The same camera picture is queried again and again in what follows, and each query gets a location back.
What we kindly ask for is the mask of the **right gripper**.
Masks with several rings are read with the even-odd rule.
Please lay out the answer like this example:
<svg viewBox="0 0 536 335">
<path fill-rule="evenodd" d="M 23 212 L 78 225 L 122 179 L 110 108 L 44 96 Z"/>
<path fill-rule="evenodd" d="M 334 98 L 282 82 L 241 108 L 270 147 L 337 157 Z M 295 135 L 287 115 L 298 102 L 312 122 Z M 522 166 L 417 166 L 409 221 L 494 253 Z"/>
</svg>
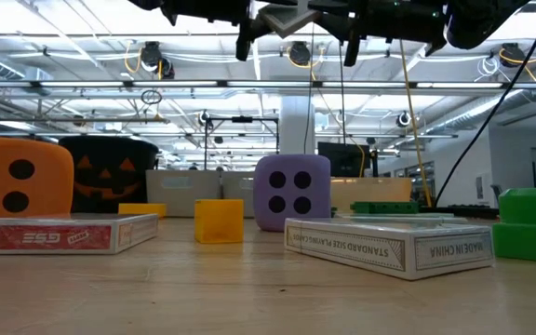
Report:
<svg viewBox="0 0 536 335">
<path fill-rule="evenodd" d="M 438 0 L 330 0 L 316 23 L 347 44 L 344 65 L 356 63 L 359 44 L 369 36 L 386 43 L 409 40 L 426 44 L 427 56 L 442 48 L 447 17 Z"/>
</svg>

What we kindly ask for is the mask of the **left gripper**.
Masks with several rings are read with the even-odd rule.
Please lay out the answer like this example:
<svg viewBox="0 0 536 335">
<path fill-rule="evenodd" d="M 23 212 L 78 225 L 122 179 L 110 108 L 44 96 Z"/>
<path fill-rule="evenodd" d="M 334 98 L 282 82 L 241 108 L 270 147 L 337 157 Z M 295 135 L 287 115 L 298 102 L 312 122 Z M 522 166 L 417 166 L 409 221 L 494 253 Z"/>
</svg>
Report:
<svg viewBox="0 0 536 335">
<path fill-rule="evenodd" d="M 251 41 L 275 30 L 263 14 L 250 18 L 249 0 L 164 0 L 161 11 L 175 26 L 179 15 L 206 19 L 208 22 L 226 21 L 239 27 L 235 57 L 246 61 Z"/>
</svg>

